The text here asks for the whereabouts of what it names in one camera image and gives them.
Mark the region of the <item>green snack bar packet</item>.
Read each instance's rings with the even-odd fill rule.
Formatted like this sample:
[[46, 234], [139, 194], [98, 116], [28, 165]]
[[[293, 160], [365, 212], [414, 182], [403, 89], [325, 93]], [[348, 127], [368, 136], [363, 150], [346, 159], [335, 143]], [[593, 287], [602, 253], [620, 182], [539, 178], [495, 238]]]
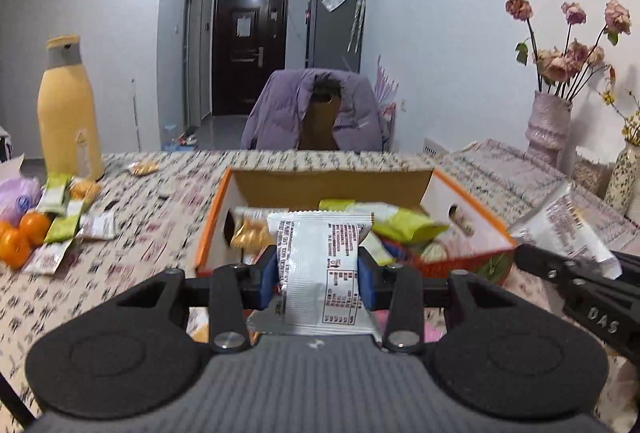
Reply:
[[357, 202], [355, 200], [324, 199], [319, 203], [322, 211], [342, 211], [349, 214], [371, 214], [372, 231], [402, 245], [420, 245], [444, 233], [449, 225], [410, 208], [401, 208], [383, 202]]

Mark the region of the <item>white gold cracker packet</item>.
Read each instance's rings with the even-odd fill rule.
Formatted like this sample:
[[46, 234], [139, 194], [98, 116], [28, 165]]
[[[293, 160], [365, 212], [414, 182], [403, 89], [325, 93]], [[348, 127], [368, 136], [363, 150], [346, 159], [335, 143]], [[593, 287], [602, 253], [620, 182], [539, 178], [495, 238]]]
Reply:
[[623, 274], [620, 260], [579, 214], [573, 201], [573, 184], [568, 180], [511, 225], [509, 233], [518, 243], [585, 263], [605, 278], [615, 280]]

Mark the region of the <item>orange cardboard tray box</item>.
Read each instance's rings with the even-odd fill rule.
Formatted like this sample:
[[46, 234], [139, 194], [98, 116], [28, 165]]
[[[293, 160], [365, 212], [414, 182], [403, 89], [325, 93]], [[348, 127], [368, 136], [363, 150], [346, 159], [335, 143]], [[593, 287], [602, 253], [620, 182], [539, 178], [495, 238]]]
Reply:
[[277, 245], [292, 257], [295, 237], [319, 245], [320, 265], [349, 267], [348, 254], [378, 236], [425, 278], [466, 269], [503, 283], [515, 241], [506, 225], [438, 170], [412, 172], [270, 172], [229, 170], [222, 176], [196, 254], [195, 272], [210, 275]]

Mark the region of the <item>floral patterned vase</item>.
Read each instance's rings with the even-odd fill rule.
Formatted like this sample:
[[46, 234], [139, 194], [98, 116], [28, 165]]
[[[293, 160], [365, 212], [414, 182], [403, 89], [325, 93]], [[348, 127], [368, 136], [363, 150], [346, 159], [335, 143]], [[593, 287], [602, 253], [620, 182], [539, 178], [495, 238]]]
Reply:
[[606, 187], [604, 202], [617, 213], [626, 215], [634, 199], [634, 188], [639, 178], [639, 147], [626, 142], [618, 155]]

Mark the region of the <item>calligraphy print tablecloth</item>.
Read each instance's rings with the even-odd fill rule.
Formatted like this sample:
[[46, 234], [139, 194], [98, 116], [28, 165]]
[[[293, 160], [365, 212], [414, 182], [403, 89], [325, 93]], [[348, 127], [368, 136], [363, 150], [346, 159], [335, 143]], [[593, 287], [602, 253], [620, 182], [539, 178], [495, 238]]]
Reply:
[[11, 269], [1, 273], [2, 375], [36, 411], [24, 361], [40, 335], [159, 271], [179, 267], [192, 273], [208, 211], [228, 168], [412, 171], [440, 168], [438, 158], [375, 152], [158, 152], [150, 153], [149, 160], [160, 171], [137, 178], [127, 171], [134, 154], [110, 154], [94, 209], [115, 213], [116, 238], [73, 249], [52, 277]]

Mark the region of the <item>purple puffer jacket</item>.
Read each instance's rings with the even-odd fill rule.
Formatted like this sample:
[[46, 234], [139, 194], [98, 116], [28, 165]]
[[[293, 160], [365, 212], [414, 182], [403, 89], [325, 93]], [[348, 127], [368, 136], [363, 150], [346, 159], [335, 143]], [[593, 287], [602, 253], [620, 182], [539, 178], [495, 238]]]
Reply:
[[246, 120], [246, 150], [384, 149], [388, 130], [369, 80], [358, 73], [273, 72]]

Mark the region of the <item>wooden chair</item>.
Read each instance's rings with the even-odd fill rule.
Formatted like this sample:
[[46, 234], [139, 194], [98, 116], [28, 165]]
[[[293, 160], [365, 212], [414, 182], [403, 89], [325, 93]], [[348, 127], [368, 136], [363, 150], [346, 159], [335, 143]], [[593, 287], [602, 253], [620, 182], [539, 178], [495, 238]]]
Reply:
[[335, 151], [338, 149], [333, 127], [341, 108], [340, 89], [331, 85], [314, 88], [299, 131], [299, 150]]

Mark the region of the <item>small gold snack packet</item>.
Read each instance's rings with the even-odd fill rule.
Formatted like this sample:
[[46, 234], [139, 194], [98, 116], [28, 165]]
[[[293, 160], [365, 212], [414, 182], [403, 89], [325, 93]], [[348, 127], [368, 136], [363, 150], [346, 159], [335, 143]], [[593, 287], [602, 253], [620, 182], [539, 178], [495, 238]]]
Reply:
[[144, 177], [160, 171], [160, 167], [155, 162], [137, 161], [130, 163], [127, 171], [134, 177]]

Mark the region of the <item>pink ceramic vase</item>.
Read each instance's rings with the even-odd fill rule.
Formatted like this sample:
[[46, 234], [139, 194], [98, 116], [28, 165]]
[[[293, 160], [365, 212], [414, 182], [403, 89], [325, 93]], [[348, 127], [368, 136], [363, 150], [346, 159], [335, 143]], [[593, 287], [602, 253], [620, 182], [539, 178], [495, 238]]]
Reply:
[[573, 104], [562, 97], [535, 93], [525, 132], [529, 154], [552, 167], [558, 166], [570, 135], [572, 108]]

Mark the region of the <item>orange tangerine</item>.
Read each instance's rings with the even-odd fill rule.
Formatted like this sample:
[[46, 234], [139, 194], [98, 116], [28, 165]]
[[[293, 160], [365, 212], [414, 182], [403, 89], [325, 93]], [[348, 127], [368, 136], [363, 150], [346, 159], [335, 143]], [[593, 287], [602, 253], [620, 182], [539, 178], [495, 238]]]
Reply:
[[32, 255], [32, 246], [28, 239], [15, 228], [8, 228], [0, 239], [0, 260], [19, 271]]
[[43, 245], [51, 227], [51, 219], [46, 213], [27, 212], [20, 220], [18, 229], [34, 248]]

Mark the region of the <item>large yellow thermos bottle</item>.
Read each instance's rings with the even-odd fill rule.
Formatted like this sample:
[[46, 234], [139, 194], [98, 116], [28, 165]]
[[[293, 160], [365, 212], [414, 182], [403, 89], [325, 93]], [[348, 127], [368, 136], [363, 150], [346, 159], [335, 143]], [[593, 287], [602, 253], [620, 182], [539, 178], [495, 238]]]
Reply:
[[50, 173], [98, 180], [104, 174], [96, 106], [80, 37], [51, 38], [37, 100], [44, 163]]

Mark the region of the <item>dried pink roses bouquet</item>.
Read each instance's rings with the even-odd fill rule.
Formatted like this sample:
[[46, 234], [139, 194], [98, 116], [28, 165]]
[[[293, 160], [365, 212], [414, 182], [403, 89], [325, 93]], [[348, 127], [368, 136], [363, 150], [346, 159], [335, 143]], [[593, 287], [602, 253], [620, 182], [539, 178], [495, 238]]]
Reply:
[[632, 29], [631, 12], [619, 0], [606, 2], [599, 31], [591, 43], [576, 37], [578, 29], [588, 21], [585, 8], [577, 2], [562, 3], [563, 39], [559, 45], [547, 47], [538, 42], [532, 0], [506, 0], [504, 10], [511, 19], [526, 27], [526, 39], [514, 49], [515, 60], [521, 66], [534, 68], [538, 94], [558, 97], [571, 104], [583, 90], [602, 78], [604, 91], [600, 97], [605, 104], [614, 104], [617, 75], [606, 60], [604, 45], [617, 46]]

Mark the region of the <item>dark entrance door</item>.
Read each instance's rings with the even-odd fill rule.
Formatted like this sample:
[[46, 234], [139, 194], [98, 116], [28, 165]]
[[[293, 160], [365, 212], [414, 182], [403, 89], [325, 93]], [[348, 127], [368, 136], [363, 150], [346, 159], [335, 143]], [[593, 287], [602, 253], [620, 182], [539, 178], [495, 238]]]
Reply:
[[248, 115], [285, 66], [288, 0], [215, 0], [214, 115]]

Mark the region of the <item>purple tissue pack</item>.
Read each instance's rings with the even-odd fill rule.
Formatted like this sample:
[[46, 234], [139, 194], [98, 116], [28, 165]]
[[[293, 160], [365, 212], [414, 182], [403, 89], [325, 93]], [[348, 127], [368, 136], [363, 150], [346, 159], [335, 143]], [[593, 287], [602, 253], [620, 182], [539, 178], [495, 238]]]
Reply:
[[39, 179], [24, 176], [21, 168], [24, 156], [17, 156], [1, 163], [0, 217], [2, 222], [17, 226], [31, 208], [35, 208], [41, 197]]

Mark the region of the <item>grey refrigerator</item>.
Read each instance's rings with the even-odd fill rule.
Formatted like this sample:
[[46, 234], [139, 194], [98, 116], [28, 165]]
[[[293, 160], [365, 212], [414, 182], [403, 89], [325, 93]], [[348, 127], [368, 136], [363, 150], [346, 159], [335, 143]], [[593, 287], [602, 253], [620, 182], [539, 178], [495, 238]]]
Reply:
[[305, 67], [360, 72], [366, 0], [308, 0]]

